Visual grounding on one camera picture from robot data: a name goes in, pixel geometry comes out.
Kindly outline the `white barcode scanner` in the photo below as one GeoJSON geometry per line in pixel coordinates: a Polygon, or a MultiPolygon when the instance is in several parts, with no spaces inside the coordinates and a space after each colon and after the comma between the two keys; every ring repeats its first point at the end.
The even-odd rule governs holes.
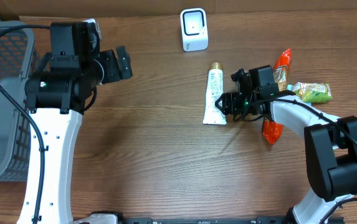
{"type": "Polygon", "coordinates": [[[206,50],[209,45],[206,12],[202,8],[185,9],[180,13],[183,50],[206,50]]]}

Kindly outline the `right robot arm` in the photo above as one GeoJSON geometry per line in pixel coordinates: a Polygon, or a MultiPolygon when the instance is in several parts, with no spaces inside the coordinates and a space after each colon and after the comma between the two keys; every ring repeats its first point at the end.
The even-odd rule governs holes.
{"type": "Polygon", "coordinates": [[[231,76],[238,90],[223,93],[215,106],[233,120],[266,118],[297,133],[305,142],[310,190],[290,208],[282,223],[328,223],[342,205],[357,202],[357,117],[340,118],[304,103],[278,88],[266,65],[231,76]]]}

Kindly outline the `white Pantene conditioner tube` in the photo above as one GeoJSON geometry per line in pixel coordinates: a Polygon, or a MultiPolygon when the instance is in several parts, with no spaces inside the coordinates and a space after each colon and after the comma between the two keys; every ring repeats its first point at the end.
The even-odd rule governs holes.
{"type": "Polygon", "coordinates": [[[223,65],[213,62],[207,75],[206,100],[203,124],[226,125],[226,116],[215,106],[215,102],[224,92],[223,65]]]}

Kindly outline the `red spaghetti packet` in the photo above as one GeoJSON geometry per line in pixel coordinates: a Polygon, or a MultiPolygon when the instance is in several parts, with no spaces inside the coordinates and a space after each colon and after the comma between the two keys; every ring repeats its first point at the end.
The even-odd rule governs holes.
{"type": "MultiPolygon", "coordinates": [[[[278,84],[280,91],[287,89],[288,77],[291,72],[292,50],[287,49],[278,58],[274,65],[274,80],[278,84]]],[[[262,134],[267,142],[274,145],[282,135],[283,125],[275,121],[269,121],[267,118],[263,120],[262,134]]]]}

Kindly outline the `green yellow snack packet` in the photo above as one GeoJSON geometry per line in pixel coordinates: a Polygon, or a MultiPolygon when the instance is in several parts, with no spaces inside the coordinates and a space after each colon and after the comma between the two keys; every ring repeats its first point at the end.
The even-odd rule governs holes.
{"type": "Polygon", "coordinates": [[[292,87],[292,91],[306,103],[327,103],[333,98],[328,83],[298,82],[292,87]]]}

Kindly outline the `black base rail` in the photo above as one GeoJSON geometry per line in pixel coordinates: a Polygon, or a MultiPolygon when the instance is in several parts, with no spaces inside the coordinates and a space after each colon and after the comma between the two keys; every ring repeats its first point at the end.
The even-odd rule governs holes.
{"type": "Polygon", "coordinates": [[[117,224],[284,224],[295,223],[286,216],[258,216],[256,218],[223,219],[152,219],[149,217],[125,218],[122,212],[97,211],[89,217],[74,220],[73,223],[117,223],[117,224]]]}

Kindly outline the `grey plastic shopping basket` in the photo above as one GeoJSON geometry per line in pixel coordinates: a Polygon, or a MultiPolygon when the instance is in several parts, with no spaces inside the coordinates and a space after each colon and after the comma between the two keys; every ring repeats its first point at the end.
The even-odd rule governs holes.
{"type": "MultiPolygon", "coordinates": [[[[0,22],[0,31],[20,25],[0,22]]],[[[0,38],[0,85],[22,106],[24,85],[36,69],[39,56],[30,29],[10,32],[0,38]]],[[[0,182],[25,181],[30,157],[30,124],[0,92],[0,182]]]]}

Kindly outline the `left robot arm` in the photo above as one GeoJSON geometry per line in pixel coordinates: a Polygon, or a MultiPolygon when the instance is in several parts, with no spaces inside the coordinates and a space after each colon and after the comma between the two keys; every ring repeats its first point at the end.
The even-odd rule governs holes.
{"type": "Polygon", "coordinates": [[[19,223],[73,223],[72,164],[85,112],[97,87],[132,77],[126,48],[101,50],[94,19],[54,22],[51,50],[25,84],[31,152],[19,223]]]}

